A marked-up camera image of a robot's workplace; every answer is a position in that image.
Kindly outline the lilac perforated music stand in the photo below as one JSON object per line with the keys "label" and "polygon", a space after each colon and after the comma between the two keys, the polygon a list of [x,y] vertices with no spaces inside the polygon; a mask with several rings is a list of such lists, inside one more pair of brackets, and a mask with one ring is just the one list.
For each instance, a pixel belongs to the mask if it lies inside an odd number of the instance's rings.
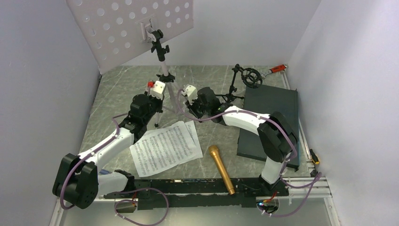
{"label": "lilac perforated music stand", "polygon": [[98,64],[100,74],[147,52],[156,52],[161,77],[179,114],[166,64],[169,46],[164,42],[190,30],[192,0],[68,0],[66,4]]}

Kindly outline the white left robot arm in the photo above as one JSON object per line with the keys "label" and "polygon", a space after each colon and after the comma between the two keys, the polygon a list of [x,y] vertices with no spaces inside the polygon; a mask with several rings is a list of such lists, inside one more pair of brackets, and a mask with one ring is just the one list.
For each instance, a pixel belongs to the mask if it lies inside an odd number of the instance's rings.
{"label": "white left robot arm", "polygon": [[134,176],[117,170],[101,175],[101,169],[121,151],[136,143],[147,131],[152,117],[162,110],[164,92],[150,89],[133,97],[130,110],[106,139],[79,155],[67,154],[60,163],[52,193],[62,208],[87,208],[95,198],[118,192],[128,198],[134,194]]}

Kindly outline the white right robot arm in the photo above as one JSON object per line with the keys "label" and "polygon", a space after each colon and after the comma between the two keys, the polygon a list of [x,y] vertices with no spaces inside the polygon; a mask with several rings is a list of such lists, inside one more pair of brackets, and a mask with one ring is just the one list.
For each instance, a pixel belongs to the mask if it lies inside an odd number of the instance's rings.
{"label": "white right robot arm", "polygon": [[297,132],[283,114],[255,113],[231,103],[221,103],[210,87],[197,89],[187,85],[179,90],[177,96],[186,99],[185,106],[192,114],[192,120],[212,121],[257,135],[266,154],[265,165],[259,176],[259,189],[264,195],[271,195],[277,190],[287,162],[297,156]]}

